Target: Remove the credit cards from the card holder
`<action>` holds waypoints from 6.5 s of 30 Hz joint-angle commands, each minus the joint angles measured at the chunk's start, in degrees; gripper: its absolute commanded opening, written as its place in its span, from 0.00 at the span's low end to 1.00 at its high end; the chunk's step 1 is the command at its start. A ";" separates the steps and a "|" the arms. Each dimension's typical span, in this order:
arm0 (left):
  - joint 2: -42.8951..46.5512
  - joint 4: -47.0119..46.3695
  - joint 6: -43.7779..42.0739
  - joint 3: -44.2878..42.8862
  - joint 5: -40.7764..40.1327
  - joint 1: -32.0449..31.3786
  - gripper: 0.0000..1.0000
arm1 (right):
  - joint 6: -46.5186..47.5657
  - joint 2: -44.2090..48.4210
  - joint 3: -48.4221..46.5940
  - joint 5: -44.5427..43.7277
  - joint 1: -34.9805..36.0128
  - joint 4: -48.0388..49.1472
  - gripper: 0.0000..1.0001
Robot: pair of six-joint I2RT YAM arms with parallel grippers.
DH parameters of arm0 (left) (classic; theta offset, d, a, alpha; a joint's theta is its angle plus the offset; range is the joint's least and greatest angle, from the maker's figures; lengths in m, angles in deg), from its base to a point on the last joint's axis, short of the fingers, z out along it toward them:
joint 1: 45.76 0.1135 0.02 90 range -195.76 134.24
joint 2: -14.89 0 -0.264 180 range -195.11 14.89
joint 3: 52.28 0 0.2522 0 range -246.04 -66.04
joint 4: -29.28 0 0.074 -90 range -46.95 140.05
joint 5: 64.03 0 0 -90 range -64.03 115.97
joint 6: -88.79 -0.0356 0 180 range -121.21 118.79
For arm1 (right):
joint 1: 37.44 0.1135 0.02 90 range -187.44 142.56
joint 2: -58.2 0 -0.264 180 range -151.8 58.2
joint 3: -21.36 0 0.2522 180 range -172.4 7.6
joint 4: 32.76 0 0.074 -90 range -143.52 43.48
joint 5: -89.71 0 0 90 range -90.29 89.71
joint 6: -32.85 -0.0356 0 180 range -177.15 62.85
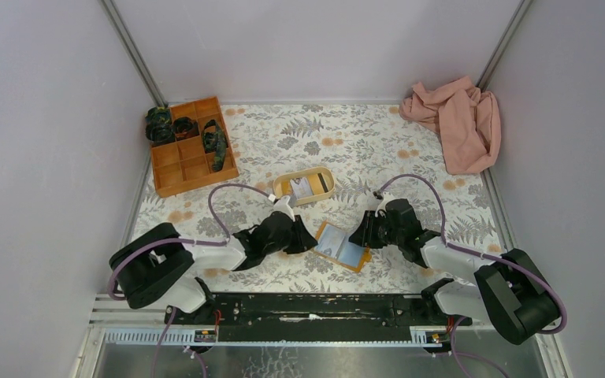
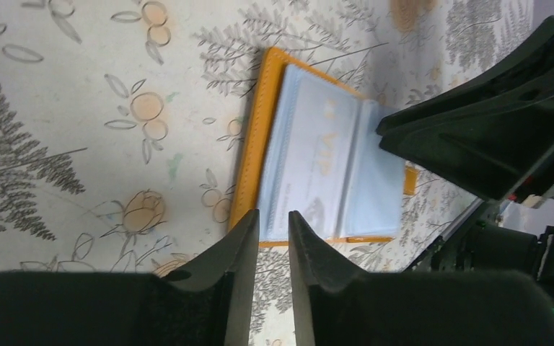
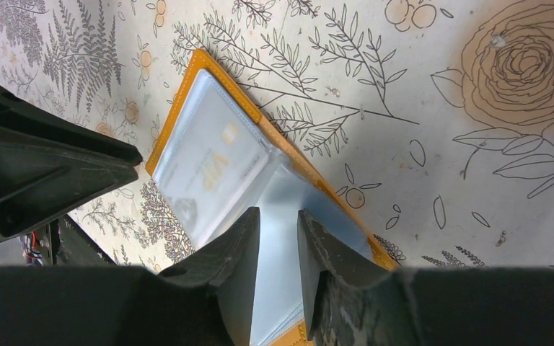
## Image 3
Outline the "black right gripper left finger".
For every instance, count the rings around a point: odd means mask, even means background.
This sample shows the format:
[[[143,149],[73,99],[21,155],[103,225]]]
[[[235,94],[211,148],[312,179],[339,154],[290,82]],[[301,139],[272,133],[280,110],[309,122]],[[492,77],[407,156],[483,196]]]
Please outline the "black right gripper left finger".
[[[260,211],[159,274],[0,267],[0,345],[248,345]]]

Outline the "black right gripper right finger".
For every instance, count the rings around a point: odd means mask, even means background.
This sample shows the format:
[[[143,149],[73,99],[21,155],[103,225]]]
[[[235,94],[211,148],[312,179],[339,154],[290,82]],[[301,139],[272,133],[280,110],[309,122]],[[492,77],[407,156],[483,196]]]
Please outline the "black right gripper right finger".
[[[554,270],[385,270],[298,214],[306,333],[315,345],[554,345]]]

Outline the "yellow leather card holder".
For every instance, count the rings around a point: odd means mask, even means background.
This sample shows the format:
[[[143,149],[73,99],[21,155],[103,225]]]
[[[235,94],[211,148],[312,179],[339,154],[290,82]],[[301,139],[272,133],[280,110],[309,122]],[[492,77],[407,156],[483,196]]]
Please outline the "yellow leather card holder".
[[[249,207],[259,208],[251,345],[309,342],[299,210],[311,210],[332,235],[377,265],[396,265],[351,204],[205,50],[193,51],[146,170],[196,249],[214,243]]]

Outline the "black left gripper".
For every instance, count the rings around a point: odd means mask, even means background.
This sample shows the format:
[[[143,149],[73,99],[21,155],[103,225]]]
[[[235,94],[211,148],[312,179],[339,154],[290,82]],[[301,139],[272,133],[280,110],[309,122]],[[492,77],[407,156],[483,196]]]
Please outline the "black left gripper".
[[[135,146],[0,86],[0,266],[114,265],[78,223],[61,216],[136,181],[141,160]]]

